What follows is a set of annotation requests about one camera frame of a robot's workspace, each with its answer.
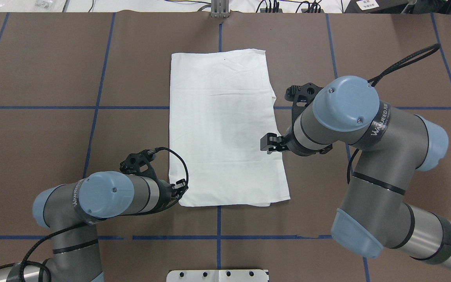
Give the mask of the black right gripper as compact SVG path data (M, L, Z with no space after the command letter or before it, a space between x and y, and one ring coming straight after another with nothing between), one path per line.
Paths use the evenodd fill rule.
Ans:
M316 94L322 88L312 83L305 85L292 85L287 88L285 100L292 102L291 125L286 133L278 136L275 133L266 133L260 139L260 150L271 154L273 152L290 151L298 156L324 155L333 149L333 145L324 145L308 138L302 130L302 114L313 102Z

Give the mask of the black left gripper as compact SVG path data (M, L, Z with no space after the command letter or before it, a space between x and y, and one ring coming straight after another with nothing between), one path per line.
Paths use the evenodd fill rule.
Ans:
M162 149L146 149L129 154L120 162L119 171L125 175L134 189L129 209L170 209L176 204L176 196L183 196L188 181L180 179L170 184L160 179L152 161Z

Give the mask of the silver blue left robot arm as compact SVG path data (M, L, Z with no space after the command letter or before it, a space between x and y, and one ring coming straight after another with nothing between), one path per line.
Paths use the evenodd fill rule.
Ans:
M0 266L0 282L103 282L97 224L115 217L151 215L173 207L188 189L189 173L175 183L159 179L152 161L167 147L143 150L120 162L118 172L93 173L41 192L34 200L36 223L51 234L21 261Z

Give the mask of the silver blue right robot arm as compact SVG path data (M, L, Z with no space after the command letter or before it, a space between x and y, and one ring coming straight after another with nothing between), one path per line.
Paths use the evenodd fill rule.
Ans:
M365 258L396 249L451 270L451 221L403 200L415 172L431 170L446 155L446 131L380 100L375 87L356 76L323 88L295 85L285 98L293 102L292 123L282 136L264 135L262 151L323 155L341 141L360 152L336 211L333 239Z

